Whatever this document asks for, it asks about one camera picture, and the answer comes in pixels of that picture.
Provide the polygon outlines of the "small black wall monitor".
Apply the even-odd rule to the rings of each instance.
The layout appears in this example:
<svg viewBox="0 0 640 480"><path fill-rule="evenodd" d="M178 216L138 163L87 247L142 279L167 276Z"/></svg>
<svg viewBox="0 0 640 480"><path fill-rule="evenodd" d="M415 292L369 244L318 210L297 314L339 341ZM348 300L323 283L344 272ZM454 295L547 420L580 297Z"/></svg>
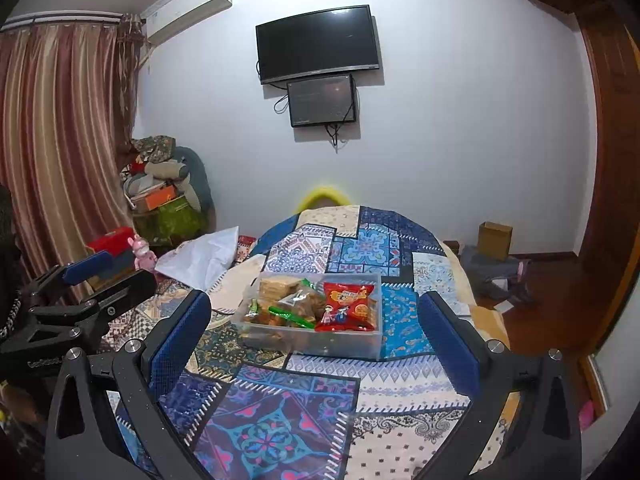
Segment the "small black wall monitor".
<svg viewBox="0 0 640 480"><path fill-rule="evenodd" d="M292 128L356 122L356 87L351 74L289 82L288 111Z"/></svg>

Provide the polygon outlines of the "patchwork patterned bed quilt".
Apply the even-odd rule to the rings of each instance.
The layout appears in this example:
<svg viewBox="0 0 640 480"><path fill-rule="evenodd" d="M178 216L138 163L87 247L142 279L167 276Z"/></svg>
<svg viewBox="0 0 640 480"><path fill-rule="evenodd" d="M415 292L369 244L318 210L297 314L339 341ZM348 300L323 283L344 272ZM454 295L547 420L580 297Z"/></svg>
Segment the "patchwork patterned bed quilt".
<svg viewBox="0 0 640 480"><path fill-rule="evenodd" d="M302 211L209 289L209 324L160 410L214 479L416 478L470 405L419 324L426 292L508 340L424 226L355 205Z"/></svg>

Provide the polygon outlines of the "green candy stick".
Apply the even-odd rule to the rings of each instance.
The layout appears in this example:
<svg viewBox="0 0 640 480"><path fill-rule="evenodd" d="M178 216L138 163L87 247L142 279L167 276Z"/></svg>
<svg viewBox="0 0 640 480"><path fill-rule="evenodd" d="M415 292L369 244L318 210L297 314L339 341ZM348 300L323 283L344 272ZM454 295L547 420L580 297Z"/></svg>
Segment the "green candy stick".
<svg viewBox="0 0 640 480"><path fill-rule="evenodd" d="M306 328L307 330L313 330L314 326L316 326L314 322L308 321L306 318L302 318L291 311L284 310L276 306L271 306L268 311L270 314L275 315L278 318L283 318L285 321L291 322L295 326Z"/></svg>

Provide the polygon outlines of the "large black wall television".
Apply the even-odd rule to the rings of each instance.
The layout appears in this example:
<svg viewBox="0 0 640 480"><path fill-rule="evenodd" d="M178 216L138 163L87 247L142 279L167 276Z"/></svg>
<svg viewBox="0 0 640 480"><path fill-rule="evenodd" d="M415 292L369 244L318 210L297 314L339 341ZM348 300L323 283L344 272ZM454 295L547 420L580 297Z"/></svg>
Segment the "large black wall television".
<svg viewBox="0 0 640 480"><path fill-rule="evenodd" d="M380 67L366 4L280 18L256 26L255 32L262 84Z"/></svg>

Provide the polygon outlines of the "cracker stack pack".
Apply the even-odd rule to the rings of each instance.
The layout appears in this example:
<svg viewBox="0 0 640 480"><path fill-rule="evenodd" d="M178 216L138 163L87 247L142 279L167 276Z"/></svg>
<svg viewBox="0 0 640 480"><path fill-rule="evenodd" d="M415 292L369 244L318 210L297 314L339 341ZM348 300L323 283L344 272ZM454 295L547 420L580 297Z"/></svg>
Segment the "cracker stack pack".
<svg viewBox="0 0 640 480"><path fill-rule="evenodd" d="M294 294L300 279L288 275L262 276L258 285L258 300L263 304L277 304L281 299Z"/></svg>

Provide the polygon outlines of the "striped brown curtain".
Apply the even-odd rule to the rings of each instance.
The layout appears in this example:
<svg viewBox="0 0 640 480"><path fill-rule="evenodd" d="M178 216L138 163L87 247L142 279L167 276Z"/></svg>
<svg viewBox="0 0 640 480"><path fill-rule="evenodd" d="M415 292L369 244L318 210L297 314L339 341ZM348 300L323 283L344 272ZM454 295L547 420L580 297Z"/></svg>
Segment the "striped brown curtain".
<svg viewBox="0 0 640 480"><path fill-rule="evenodd" d="M131 14L2 32L1 182L26 280L130 226L119 173L131 152L143 44Z"/></svg>

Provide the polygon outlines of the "red box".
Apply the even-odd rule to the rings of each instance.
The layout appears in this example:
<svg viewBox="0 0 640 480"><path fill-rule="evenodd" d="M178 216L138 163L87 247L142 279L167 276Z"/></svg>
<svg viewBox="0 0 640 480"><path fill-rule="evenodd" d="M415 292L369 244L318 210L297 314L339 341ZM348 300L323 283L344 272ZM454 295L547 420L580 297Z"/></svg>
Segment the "red box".
<svg viewBox="0 0 640 480"><path fill-rule="evenodd" d="M134 229L131 226L122 226L102 235L87 244L89 252L108 252L116 258L130 249L128 240L134 238Z"/></svg>

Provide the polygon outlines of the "red snack bag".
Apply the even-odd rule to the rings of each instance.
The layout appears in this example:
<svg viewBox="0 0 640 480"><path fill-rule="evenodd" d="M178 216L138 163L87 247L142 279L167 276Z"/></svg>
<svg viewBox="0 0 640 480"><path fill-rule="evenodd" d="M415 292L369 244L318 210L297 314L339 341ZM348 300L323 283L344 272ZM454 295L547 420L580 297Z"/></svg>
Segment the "red snack bag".
<svg viewBox="0 0 640 480"><path fill-rule="evenodd" d="M376 329L374 286L327 282L323 284L326 307L316 332L373 332Z"/></svg>

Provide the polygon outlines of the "grey clothes on floor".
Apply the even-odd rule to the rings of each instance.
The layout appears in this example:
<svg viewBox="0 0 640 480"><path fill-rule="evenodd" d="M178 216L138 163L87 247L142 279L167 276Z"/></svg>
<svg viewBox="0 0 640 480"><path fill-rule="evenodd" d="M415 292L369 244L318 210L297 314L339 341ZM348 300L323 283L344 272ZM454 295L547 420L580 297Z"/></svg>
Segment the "grey clothes on floor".
<svg viewBox="0 0 640 480"><path fill-rule="evenodd" d="M529 259L507 256L506 260L497 260L482 254L475 246L465 245L459 260L475 296L498 302L508 300L512 304L536 302L526 284Z"/></svg>

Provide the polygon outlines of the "white air conditioner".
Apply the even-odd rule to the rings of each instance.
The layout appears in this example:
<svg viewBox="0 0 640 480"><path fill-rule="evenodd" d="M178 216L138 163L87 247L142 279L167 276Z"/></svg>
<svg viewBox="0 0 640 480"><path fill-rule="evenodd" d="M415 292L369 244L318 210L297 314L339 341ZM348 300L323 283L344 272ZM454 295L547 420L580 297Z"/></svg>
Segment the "white air conditioner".
<svg viewBox="0 0 640 480"><path fill-rule="evenodd" d="M232 7L232 0L158 0L141 17L149 43L156 47L191 26Z"/></svg>

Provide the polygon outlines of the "grey stuffed cushion pile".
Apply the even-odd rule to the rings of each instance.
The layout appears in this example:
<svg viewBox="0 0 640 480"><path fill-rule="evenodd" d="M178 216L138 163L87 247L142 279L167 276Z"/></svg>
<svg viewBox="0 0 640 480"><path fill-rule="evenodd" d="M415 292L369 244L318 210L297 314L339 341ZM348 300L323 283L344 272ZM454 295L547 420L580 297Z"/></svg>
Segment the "grey stuffed cushion pile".
<svg viewBox="0 0 640 480"><path fill-rule="evenodd" d="M132 212L132 199L153 188L173 185L176 197L184 196L203 214L213 209L212 192L201 157L172 136L134 139L122 148L125 165L119 171L122 192Z"/></svg>

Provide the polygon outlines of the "pink plush toy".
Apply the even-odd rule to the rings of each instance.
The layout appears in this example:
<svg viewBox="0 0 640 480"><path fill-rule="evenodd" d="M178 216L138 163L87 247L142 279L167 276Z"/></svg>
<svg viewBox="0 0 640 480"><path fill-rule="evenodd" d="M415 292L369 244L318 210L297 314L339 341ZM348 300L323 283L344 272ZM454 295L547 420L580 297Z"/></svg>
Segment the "pink plush toy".
<svg viewBox="0 0 640 480"><path fill-rule="evenodd" d="M134 255L134 270L145 270L153 273L157 263L157 256L152 251L149 242L139 234L134 234L133 237L127 238L127 243Z"/></svg>

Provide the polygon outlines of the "orange box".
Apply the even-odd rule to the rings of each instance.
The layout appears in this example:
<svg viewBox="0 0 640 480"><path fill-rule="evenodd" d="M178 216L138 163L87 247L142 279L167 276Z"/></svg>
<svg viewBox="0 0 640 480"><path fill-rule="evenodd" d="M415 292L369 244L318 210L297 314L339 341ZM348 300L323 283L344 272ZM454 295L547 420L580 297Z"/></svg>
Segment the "orange box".
<svg viewBox="0 0 640 480"><path fill-rule="evenodd" d="M131 201L134 204L134 210L139 214L143 214L170 202L175 197L175 187L173 185L164 185L162 188L153 188L149 192L136 196Z"/></svg>

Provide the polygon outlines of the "clear bag of bread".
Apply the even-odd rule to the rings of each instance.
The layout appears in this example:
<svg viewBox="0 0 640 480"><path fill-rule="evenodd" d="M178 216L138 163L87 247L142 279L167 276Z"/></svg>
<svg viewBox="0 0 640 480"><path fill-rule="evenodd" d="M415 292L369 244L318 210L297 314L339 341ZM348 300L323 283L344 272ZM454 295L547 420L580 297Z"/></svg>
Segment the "clear bag of bread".
<svg viewBox="0 0 640 480"><path fill-rule="evenodd" d="M294 294L281 299L277 306L308 321L318 322L326 310L326 296L311 287L300 286Z"/></svg>

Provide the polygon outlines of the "brown wooden door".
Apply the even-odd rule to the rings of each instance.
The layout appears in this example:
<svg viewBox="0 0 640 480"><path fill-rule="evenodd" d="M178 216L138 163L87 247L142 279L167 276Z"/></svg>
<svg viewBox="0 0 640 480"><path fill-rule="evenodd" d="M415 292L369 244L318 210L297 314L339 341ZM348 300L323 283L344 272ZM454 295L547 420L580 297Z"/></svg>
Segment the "brown wooden door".
<svg viewBox="0 0 640 480"><path fill-rule="evenodd" d="M597 351L639 275L639 0L535 0L575 15L596 101L596 174L574 300L598 317L580 354Z"/></svg>

